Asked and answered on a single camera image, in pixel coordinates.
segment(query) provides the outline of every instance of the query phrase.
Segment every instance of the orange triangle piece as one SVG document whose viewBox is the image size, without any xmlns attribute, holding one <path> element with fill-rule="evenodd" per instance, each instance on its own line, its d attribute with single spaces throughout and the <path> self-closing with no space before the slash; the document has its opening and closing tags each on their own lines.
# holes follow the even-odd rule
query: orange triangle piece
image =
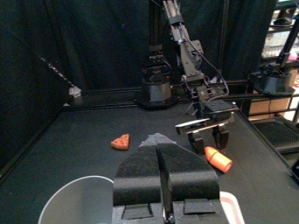
<svg viewBox="0 0 299 224">
<path fill-rule="evenodd" d="M 119 137 L 111 142 L 111 146 L 118 150 L 127 151 L 128 142 L 130 142 L 130 135 L 124 134 L 122 137 Z"/>
</svg>

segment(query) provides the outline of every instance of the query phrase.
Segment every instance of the black table surface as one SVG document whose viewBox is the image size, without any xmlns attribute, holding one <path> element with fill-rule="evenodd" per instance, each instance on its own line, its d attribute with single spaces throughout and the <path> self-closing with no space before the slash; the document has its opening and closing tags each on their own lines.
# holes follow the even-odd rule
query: black table surface
<svg viewBox="0 0 299 224">
<path fill-rule="evenodd" d="M 175 131 L 176 124 L 194 120 L 186 109 L 187 105 L 175 105 L 166 110 L 63 112 L 0 185 L 0 223 L 38 223 L 50 197 L 74 179 L 91 175 L 114 179 L 119 165 L 148 135 L 160 133 L 191 150 L 187 136 Z M 225 153 L 234 165 L 229 173 L 218 171 L 221 190 L 237 196 L 247 224 L 297 223 L 299 186 L 286 164 L 242 114 L 235 114 L 227 126 Z M 130 150 L 114 150 L 110 142 L 126 133 Z M 204 143 L 215 146 L 211 130 L 202 135 Z"/>
</svg>

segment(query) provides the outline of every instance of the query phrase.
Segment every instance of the black curtain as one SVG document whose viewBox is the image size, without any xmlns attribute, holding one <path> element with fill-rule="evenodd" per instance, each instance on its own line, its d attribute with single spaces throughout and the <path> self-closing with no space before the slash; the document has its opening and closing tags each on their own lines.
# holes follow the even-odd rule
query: black curtain
<svg viewBox="0 0 299 224">
<path fill-rule="evenodd" d="M 0 168 L 58 114 L 68 85 L 39 60 L 60 71 L 62 60 L 43 1 L 2 1 L 0 7 Z"/>
<path fill-rule="evenodd" d="M 227 80 L 247 78 L 258 69 L 277 0 L 179 2 L 191 39 L 202 42 L 210 62 Z M 140 86 L 148 54 L 148 1 L 52 0 L 52 7 L 75 83 L 83 89 Z M 172 80 L 178 81 L 167 29 L 163 47 L 174 67 Z M 215 75 L 207 64 L 202 70 Z"/>
<path fill-rule="evenodd" d="M 258 69 L 275 5 L 277 0 L 180 1 L 191 39 L 202 42 L 227 80 L 247 78 Z M 139 87 L 148 55 L 148 1 L 4 0 L 0 22 L 3 167 L 68 99 L 68 85 L 34 51 L 83 89 Z M 175 68 L 167 29 L 163 46 Z M 215 74 L 207 64 L 202 70 Z M 172 81 L 179 79 L 174 69 Z"/>
</svg>

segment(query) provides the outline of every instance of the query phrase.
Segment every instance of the orange object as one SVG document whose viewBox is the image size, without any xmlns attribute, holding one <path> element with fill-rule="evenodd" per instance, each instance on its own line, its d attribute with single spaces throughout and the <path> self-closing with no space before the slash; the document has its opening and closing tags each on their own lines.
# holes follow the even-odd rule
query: orange object
<svg viewBox="0 0 299 224">
<path fill-rule="evenodd" d="M 213 147 L 204 148 L 206 158 L 213 166 L 215 166 L 222 172 L 227 172 L 233 166 L 233 161 Z"/>
<path fill-rule="evenodd" d="M 119 137 L 111 142 L 111 146 L 118 150 L 127 151 L 128 142 L 130 142 L 130 135 L 124 134 L 122 137 Z"/>
</svg>

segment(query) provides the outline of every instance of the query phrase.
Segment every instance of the wall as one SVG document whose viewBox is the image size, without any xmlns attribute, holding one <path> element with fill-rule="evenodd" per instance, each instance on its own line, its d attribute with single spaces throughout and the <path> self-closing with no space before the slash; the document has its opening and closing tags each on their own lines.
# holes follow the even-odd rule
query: wall
<svg viewBox="0 0 299 224">
<path fill-rule="evenodd" d="M 2 1 L 0 23 L 0 168 L 3 168 L 15 154 L 24 149 L 42 126 L 60 111 L 68 99 L 68 85 L 34 53 L 34 51 L 39 53 L 63 71 L 44 2 Z"/>
</svg>

